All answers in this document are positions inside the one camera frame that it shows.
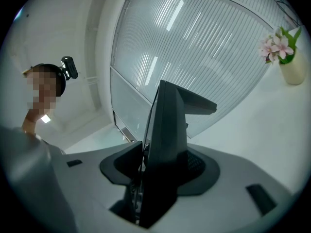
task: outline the black cable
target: black cable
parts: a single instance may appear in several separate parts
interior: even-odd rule
[[[274,0],[276,2],[276,4],[278,5],[278,7],[280,8],[280,10],[288,16],[288,18],[295,24],[296,27],[299,27],[299,19],[298,19],[298,15],[296,14],[296,12],[294,11],[294,9],[289,5],[284,3],[282,0]],[[284,4],[285,6],[287,6],[296,16],[296,20],[293,19],[289,14],[287,14],[287,12],[282,8],[281,4]]]

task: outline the pink flower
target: pink flower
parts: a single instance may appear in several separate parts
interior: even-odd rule
[[[269,60],[273,62],[277,60],[277,55],[273,53],[272,39],[268,39],[267,43],[264,43],[260,46],[259,54],[263,57],[269,56]]]
[[[288,39],[285,36],[282,36],[282,38],[278,38],[277,36],[273,36],[273,41],[275,45],[273,45],[272,52],[279,51],[279,55],[282,59],[285,59],[286,54],[292,55],[294,53],[294,50],[288,46]]]

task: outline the desk surface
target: desk surface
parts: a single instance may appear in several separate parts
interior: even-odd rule
[[[304,27],[296,45],[311,63]],[[285,83],[278,64],[267,68],[245,100],[189,142],[244,157],[295,193],[310,173],[311,71],[294,86]]]

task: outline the white desk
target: white desk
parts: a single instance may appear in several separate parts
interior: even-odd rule
[[[296,45],[311,63],[311,41],[304,27]],[[267,68],[245,100],[188,142],[242,156],[295,193],[311,166],[311,71],[294,86],[285,83],[277,65]]]

